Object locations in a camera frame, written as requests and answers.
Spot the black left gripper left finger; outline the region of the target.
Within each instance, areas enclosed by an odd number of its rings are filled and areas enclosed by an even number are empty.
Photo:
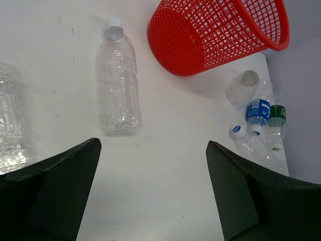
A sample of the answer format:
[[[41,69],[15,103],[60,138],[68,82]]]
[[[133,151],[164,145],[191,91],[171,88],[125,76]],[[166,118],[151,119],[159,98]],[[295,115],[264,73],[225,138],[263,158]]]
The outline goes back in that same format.
[[[1,175],[1,240],[76,240],[101,141]]]

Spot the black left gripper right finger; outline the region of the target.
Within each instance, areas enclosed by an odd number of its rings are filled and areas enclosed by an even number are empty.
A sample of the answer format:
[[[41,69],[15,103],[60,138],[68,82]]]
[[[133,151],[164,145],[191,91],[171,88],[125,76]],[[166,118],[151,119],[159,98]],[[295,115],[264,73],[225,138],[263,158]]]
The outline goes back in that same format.
[[[320,185],[271,171],[213,141],[206,157],[225,240],[320,240]]]

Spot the clear bottle blue-white cap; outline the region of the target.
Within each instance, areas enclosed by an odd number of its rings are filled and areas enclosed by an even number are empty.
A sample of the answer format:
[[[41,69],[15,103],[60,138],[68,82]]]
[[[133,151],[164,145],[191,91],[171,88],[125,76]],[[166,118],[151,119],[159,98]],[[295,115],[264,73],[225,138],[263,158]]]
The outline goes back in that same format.
[[[266,143],[254,132],[236,125],[231,129],[231,137],[239,154],[262,167],[282,173],[281,162],[272,153]]]

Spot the clear ribbed plastic bottle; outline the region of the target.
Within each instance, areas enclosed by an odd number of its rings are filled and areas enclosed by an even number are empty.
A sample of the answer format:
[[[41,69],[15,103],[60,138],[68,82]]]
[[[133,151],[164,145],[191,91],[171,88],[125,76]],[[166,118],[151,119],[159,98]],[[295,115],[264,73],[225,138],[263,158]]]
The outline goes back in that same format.
[[[1,63],[1,174],[21,169],[37,160],[20,71]]]

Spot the blue label plastic bottle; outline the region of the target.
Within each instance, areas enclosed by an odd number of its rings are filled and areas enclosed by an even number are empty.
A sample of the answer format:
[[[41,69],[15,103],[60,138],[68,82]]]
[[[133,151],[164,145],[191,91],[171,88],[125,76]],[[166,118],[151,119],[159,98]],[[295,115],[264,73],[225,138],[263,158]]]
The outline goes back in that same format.
[[[261,135],[263,126],[269,121],[270,103],[263,99],[252,100],[246,109],[246,121],[251,132]]]

